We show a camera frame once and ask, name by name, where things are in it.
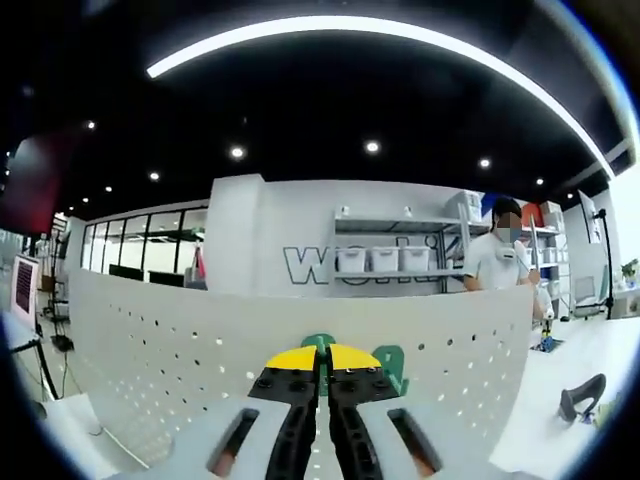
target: potted plant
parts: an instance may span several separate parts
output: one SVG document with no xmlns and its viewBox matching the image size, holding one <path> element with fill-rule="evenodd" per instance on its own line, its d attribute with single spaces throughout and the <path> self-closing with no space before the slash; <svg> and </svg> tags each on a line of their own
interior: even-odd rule
<svg viewBox="0 0 640 480">
<path fill-rule="evenodd" d="M 634 258 L 626 265 L 622 266 L 622 276 L 630 288 L 635 287 L 636 275 L 638 273 L 638 259 Z"/>
</svg>

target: black ceiling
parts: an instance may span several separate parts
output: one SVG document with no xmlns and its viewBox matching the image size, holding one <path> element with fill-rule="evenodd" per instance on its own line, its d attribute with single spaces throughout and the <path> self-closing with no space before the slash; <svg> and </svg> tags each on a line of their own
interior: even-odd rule
<svg viewBox="0 0 640 480">
<path fill-rule="evenodd" d="M 469 41 L 542 84 L 603 152 L 622 139 L 593 76 L 528 2 L 294 3 L 289 16 L 376 15 Z M 75 152 L 59 209 L 73 205 L 75 214 L 96 218 L 207 198 L 215 177 L 253 172 L 266 180 L 375 179 L 559 200 L 566 192 L 558 187 L 595 161 L 520 87 L 463 57 L 400 38 L 277 36 L 149 79 L 145 68 L 163 55 L 234 26 L 280 18 L 287 2 L 212 4 L 112 2 L 92 16 L 70 7 L 47 22 L 31 16 L 39 34 L 30 32 L 14 63 L 6 148 L 34 132 L 97 124 Z M 380 141 L 379 155 L 364 153 L 367 139 Z M 233 144 L 247 148 L 242 162 L 229 158 Z M 489 171 L 478 169 L 482 157 L 491 158 Z M 161 181 L 149 182 L 150 171 Z M 535 185 L 539 176 L 542 187 Z M 580 187 L 597 193 L 605 185 L 597 173 Z"/>
</svg>

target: window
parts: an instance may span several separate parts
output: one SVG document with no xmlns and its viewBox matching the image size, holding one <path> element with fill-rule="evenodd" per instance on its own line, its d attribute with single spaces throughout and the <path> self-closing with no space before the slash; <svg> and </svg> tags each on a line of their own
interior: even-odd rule
<svg viewBox="0 0 640 480">
<path fill-rule="evenodd" d="M 173 273 L 180 214 L 181 212 L 173 212 L 151 215 L 144 253 L 145 271 Z"/>
<path fill-rule="evenodd" d="M 95 226 L 96 234 L 93 237 L 93 249 L 91 253 L 91 271 L 102 273 L 102 258 L 104 255 L 104 241 L 107 236 L 107 224 L 100 223 Z"/>
<path fill-rule="evenodd" d="M 124 227 L 124 241 L 120 265 L 131 268 L 142 268 L 142 250 L 144 248 L 144 232 L 147 229 L 148 215 L 129 218 Z"/>
<path fill-rule="evenodd" d="M 104 262 L 102 273 L 109 273 L 109 265 L 118 265 L 120 257 L 120 245 L 122 243 L 123 220 L 116 220 L 109 223 L 107 239 L 104 247 Z"/>
<path fill-rule="evenodd" d="M 207 210 L 188 210 L 184 213 L 184 222 L 180 232 L 180 244 L 178 246 L 178 272 L 184 274 L 187 268 L 193 265 L 193 257 L 197 242 L 204 241 L 205 222 Z"/>
<path fill-rule="evenodd" d="M 93 232 L 95 225 L 89 225 L 84 229 L 84 243 L 82 246 L 82 268 L 89 270 L 91 267 L 91 246 L 93 242 Z"/>
</svg>

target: white t-shirt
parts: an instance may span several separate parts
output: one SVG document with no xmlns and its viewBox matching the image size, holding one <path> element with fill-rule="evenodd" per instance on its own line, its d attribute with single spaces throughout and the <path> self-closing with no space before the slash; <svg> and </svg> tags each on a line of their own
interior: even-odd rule
<svg viewBox="0 0 640 480">
<path fill-rule="evenodd" d="M 514 249 L 518 259 L 499 259 L 501 248 L 509 248 L 493 233 L 474 239 L 465 255 L 463 273 L 478 279 L 484 290 L 515 287 L 518 280 L 529 276 L 529 259 L 522 242 L 516 241 Z"/>
</svg>

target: face mask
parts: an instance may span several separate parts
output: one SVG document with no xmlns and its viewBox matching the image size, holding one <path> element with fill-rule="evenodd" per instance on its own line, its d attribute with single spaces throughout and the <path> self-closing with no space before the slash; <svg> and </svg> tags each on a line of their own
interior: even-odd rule
<svg viewBox="0 0 640 480">
<path fill-rule="evenodd" d="M 496 232 L 498 233 L 498 238 L 500 238 L 500 240 L 502 240 L 504 243 L 515 243 L 515 241 L 520 238 L 522 229 L 498 227 L 496 229 Z"/>
</svg>

